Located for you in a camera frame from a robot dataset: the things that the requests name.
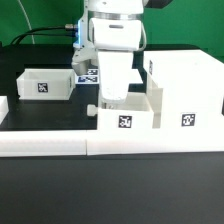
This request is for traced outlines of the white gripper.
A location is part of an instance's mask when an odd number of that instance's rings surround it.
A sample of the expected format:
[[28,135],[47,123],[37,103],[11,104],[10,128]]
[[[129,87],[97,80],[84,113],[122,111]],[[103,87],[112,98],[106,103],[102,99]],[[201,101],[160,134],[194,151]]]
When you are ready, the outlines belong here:
[[90,39],[97,52],[100,95],[104,103],[125,102],[141,29],[140,20],[90,19]]

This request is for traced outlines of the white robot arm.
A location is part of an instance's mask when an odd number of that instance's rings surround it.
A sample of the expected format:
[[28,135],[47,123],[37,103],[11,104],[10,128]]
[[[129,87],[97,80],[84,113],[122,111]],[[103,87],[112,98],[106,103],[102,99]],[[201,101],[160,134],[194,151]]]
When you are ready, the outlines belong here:
[[98,67],[104,103],[122,104],[127,98],[133,56],[147,45],[144,10],[163,9],[172,1],[84,0],[71,65],[79,76],[86,74],[91,64]]

